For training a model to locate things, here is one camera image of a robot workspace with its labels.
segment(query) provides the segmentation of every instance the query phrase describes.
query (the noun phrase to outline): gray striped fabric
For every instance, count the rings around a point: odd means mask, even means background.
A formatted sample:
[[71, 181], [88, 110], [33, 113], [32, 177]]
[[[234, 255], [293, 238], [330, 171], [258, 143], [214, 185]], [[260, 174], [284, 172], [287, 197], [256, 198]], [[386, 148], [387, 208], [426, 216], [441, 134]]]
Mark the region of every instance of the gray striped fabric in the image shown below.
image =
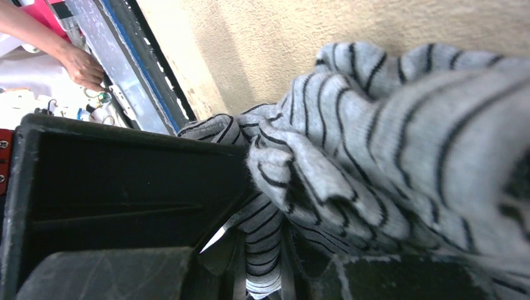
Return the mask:
[[277, 104], [179, 136], [249, 146], [247, 290], [281, 288], [280, 225], [325, 254], [467, 258], [530, 297], [530, 60], [429, 44], [324, 46]]

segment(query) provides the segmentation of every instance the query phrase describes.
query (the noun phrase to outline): human arm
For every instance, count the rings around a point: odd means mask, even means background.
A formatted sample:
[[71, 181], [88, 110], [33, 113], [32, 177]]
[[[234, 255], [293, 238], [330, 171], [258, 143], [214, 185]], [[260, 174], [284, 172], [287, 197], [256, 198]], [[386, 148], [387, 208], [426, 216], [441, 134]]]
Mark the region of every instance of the human arm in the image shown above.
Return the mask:
[[92, 56], [5, 0], [0, 0], [0, 33], [18, 38], [56, 58], [75, 83], [94, 91], [103, 90], [100, 86], [103, 68]]

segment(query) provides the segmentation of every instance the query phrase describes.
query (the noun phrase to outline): human hand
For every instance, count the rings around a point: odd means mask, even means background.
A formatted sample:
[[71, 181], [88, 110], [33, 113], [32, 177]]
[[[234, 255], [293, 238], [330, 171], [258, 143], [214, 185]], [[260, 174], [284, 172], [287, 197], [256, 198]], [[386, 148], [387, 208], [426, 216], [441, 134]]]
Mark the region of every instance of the human hand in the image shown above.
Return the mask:
[[58, 59], [70, 75], [72, 81], [96, 92], [104, 91], [103, 68], [90, 54], [76, 46], [68, 44]]

